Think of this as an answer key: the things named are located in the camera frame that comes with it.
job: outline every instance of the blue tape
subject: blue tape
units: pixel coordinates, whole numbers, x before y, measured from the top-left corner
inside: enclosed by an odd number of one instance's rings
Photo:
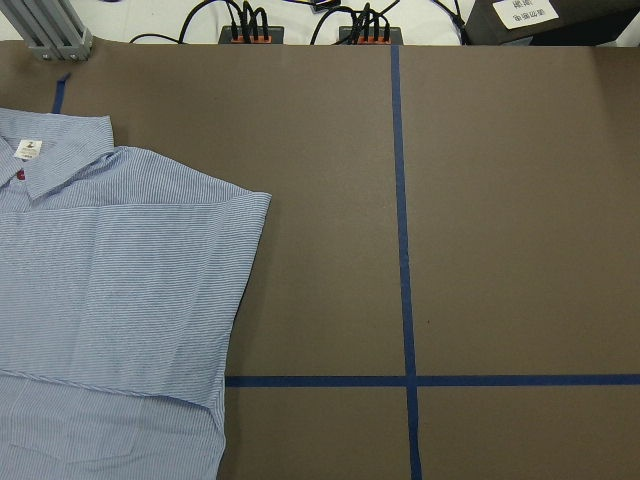
[[[406,387],[404,376],[249,376],[227,377],[232,388],[262,387]]]
[[[416,385],[416,351],[411,305],[411,271],[409,268],[409,231],[407,228],[407,197],[404,175],[404,139],[402,132],[402,99],[400,94],[400,51],[391,46],[391,104],[393,109],[393,153],[396,163],[396,208],[398,215],[398,260],[400,263],[400,293],[404,333],[404,366],[407,376],[407,423],[409,429],[409,460],[411,480],[422,479],[422,464],[418,444],[418,389]]]
[[[420,387],[571,387],[640,385],[640,375],[442,375],[416,381]]]
[[[64,90],[67,85],[67,80],[71,76],[71,73],[67,73],[56,82],[56,98],[53,100],[53,108],[51,113],[60,113],[62,110],[62,102],[64,102]]]
[[[296,387],[572,387],[640,385],[640,374],[607,375],[421,375],[398,376],[229,376],[231,388]]]

